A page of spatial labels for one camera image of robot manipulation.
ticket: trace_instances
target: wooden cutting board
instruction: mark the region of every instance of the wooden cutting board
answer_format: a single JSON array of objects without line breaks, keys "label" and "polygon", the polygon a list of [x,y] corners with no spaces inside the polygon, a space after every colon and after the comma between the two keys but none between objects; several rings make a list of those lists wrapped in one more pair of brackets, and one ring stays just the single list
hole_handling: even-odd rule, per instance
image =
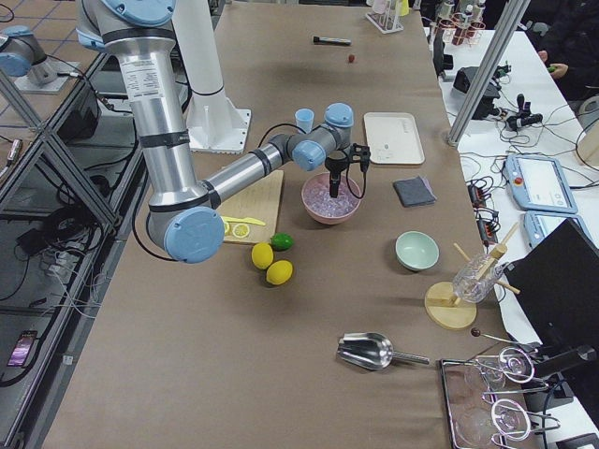
[{"label": "wooden cutting board", "polygon": [[266,223],[265,226],[249,224],[250,234],[245,239],[238,239],[231,235],[231,230],[235,226],[235,223],[231,223],[231,230],[228,235],[225,235],[225,242],[255,244],[260,241],[270,241],[276,232],[279,218],[283,174],[282,170],[275,170],[266,178],[255,182],[223,202],[218,208],[218,213],[221,216],[251,217]]}]

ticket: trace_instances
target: light green bowl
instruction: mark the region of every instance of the light green bowl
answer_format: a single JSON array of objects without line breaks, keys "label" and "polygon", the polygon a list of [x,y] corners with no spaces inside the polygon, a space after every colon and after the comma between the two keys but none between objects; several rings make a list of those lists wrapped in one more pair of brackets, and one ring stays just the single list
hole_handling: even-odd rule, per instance
[{"label": "light green bowl", "polygon": [[430,268],[439,260],[439,247],[426,234],[408,231],[397,237],[395,254],[400,263],[412,271]]}]

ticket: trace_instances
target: robotic arm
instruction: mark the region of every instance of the robotic arm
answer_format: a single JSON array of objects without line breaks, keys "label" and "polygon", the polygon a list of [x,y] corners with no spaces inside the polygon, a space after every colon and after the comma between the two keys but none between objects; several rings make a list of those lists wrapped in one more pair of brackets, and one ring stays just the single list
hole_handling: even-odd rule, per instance
[{"label": "robotic arm", "polygon": [[37,86],[58,77],[34,34],[23,25],[9,26],[0,32],[0,68],[10,77],[27,75]]},{"label": "robotic arm", "polygon": [[197,181],[169,60],[175,0],[78,1],[80,42],[119,60],[153,186],[148,233],[174,259],[196,263],[214,255],[225,236],[215,209],[286,162],[310,171],[330,155],[349,157],[353,111],[336,103],[311,133],[276,136]]}]

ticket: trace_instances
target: metal scoop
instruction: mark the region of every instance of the metal scoop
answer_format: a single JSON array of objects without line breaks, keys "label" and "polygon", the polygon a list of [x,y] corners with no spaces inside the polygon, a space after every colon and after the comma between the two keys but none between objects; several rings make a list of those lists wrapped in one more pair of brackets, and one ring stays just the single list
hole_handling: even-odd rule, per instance
[{"label": "metal scoop", "polygon": [[356,332],[345,334],[339,339],[337,354],[346,362],[365,369],[383,369],[391,360],[421,363],[429,365],[431,361],[422,355],[413,355],[393,351],[391,341],[382,334],[374,332]]}]

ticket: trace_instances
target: dark gray napkin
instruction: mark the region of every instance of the dark gray napkin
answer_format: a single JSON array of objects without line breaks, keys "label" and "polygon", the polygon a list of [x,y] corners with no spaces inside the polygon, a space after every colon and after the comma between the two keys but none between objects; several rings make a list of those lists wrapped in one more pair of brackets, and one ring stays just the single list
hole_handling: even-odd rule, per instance
[{"label": "dark gray napkin", "polygon": [[429,181],[421,176],[395,181],[393,182],[393,188],[406,208],[432,204],[437,200],[437,197],[432,193]]}]

